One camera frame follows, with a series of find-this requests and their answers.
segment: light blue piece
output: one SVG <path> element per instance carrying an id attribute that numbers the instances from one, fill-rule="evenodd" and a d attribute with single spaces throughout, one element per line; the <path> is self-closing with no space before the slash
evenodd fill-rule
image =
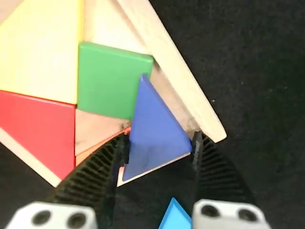
<path id="1" fill-rule="evenodd" d="M 140 78 L 123 181 L 191 152 L 191 141 L 149 79 Z"/>
<path id="2" fill-rule="evenodd" d="M 192 219 L 175 198 L 172 198 L 159 229 L 191 229 Z"/>

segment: black fabric surface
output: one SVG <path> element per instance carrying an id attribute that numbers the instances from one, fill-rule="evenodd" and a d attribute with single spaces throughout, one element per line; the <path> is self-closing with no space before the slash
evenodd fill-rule
<path id="1" fill-rule="evenodd" d="M 304 228 L 305 3 L 151 0 L 228 138 L 237 166 L 275 229 Z M 116 228 L 158 228 L 171 197 L 190 213 L 187 158 L 118 188 Z M 52 188 L 0 146 L 0 227 Z"/>

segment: wooden piece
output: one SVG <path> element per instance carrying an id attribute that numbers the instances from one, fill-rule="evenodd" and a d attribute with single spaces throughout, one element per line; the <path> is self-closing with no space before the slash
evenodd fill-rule
<path id="1" fill-rule="evenodd" d="M 125 119 L 112 118 L 76 109 L 75 155 L 103 142 L 107 138 L 130 126 Z"/>
<path id="2" fill-rule="evenodd" d="M 42 178 L 56 187 L 61 179 L 0 127 L 0 142 Z"/>
<path id="3" fill-rule="evenodd" d="M 191 141 L 146 76 L 141 76 L 123 181 L 191 152 Z"/>
<path id="4" fill-rule="evenodd" d="M 83 0 L 24 0 L 0 25 L 0 90 L 76 104 Z"/>
<path id="5" fill-rule="evenodd" d="M 0 0 L 0 25 L 24 0 Z"/>
<path id="6" fill-rule="evenodd" d="M 214 142 L 226 138 L 216 113 L 150 2 L 117 1 L 202 131 Z"/>
<path id="7" fill-rule="evenodd" d="M 75 105 L 0 91 L 0 110 L 0 127 L 56 176 L 73 170 Z"/>
<path id="8" fill-rule="evenodd" d="M 79 52 L 78 109 L 131 120 L 139 78 L 151 75 L 153 57 L 91 42 Z"/>
<path id="9" fill-rule="evenodd" d="M 85 160 L 90 154 L 92 154 L 95 150 L 97 150 L 100 146 L 104 145 L 106 142 L 110 141 L 112 138 L 116 137 L 117 135 L 120 135 L 121 133 L 128 134 L 130 132 L 130 127 L 125 128 L 124 130 L 121 130 L 112 136 L 106 138 L 105 140 L 99 142 L 98 144 L 92 146 L 91 148 L 85 150 L 84 152 L 78 154 L 75 157 L 75 165 L 78 166 L 83 160 Z"/>

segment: red triangle piece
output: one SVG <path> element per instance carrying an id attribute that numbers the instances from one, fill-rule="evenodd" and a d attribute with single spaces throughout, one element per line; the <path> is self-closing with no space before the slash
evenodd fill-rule
<path id="1" fill-rule="evenodd" d="M 0 91 L 0 127 L 60 179 L 74 168 L 75 105 Z"/>

